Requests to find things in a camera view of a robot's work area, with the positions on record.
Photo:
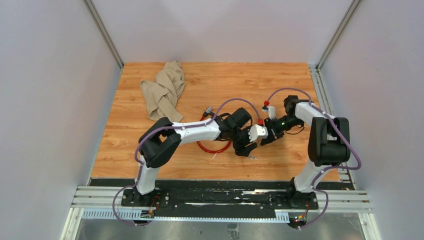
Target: wooden platform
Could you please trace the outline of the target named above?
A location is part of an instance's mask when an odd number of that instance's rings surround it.
[[[137,141],[154,123],[147,118],[140,81],[153,81],[163,66],[162,62],[125,64],[92,171],[93,178],[135,178],[137,175],[138,165],[134,160]],[[282,87],[303,89],[318,102],[305,63],[185,62],[182,69],[186,87],[177,105],[184,116],[181,122],[198,121],[208,106],[216,110],[225,100],[235,97],[251,101],[262,118],[266,118],[267,113],[261,111],[264,100]],[[290,90],[276,94],[271,105],[275,106],[278,117],[285,115],[283,99],[287,95],[306,98]],[[245,107],[256,121],[254,111],[241,101],[230,102],[221,113],[232,113],[239,107]],[[158,178],[290,180],[308,160],[309,130],[306,127],[298,135],[285,135],[272,144],[258,147],[251,152],[257,160],[236,156],[232,147],[214,156],[195,143],[186,144],[160,169]],[[218,149],[225,143],[206,141],[203,144]],[[336,171],[331,171],[325,180],[340,179]]]

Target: gray wall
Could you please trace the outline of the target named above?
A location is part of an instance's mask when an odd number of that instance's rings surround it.
[[[384,240],[423,238],[423,13],[422,0],[364,0],[323,69]]]
[[[59,238],[119,74],[81,0],[0,3],[0,239]]]
[[[93,0],[124,62],[316,64],[352,0]]]

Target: red cable coil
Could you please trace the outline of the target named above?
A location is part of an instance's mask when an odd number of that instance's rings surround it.
[[[204,116],[202,116],[202,117],[200,118],[200,121],[203,121],[204,119],[205,119],[205,117],[204,117]],[[221,149],[219,149],[219,150],[209,150],[209,149],[207,149],[206,147],[204,147],[200,141],[197,141],[196,143],[197,143],[197,145],[198,145],[198,146],[199,146],[199,147],[200,147],[203,151],[205,151],[205,152],[207,152],[207,153],[210,153],[210,154],[219,154],[219,153],[222,153],[222,152],[224,152],[225,150],[227,150],[227,148],[229,148],[229,147],[231,146],[231,141],[228,141],[228,142],[227,142],[227,144],[226,144],[223,148],[221,148]]]

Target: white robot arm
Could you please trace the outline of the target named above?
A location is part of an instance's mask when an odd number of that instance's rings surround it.
[[[145,139],[140,148],[139,159],[142,167],[140,179],[136,179],[137,191],[145,195],[155,189],[160,167],[166,164],[176,148],[183,144],[203,140],[231,140],[235,154],[248,157],[258,146],[255,141],[268,136],[267,129],[261,125],[245,126],[251,119],[252,116],[244,108],[239,108],[233,114],[222,114],[213,120],[197,122],[179,123],[170,122],[167,117],[161,118],[139,140],[140,142],[154,130],[163,129]]]
[[[293,194],[310,193],[327,173],[323,169],[347,162],[351,152],[314,103],[310,104],[307,100],[299,100],[297,96],[291,95],[284,100],[284,107],[287,115],[277,119],[274,108],[264,106],[265,110],[270,110],[269,118],[265,119],[265,126],[270,134],[261,141],[261,145],[282,138],[284,131],[294,126],[309,125],[311,127],[308,143],[309,160],[301,173],[292,179],[291,184]],[[349,141],[349,121],[344,117],[328,116]]]

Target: beige cloth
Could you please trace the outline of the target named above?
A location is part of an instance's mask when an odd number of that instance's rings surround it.
[[[168,117],[171,122],[183,119],[175,107],[186,86],[184,72],[178,61],[167,62],[156,74],[155,82],[142,80],[140,88],[147,106],[148,118],[157,121]]]

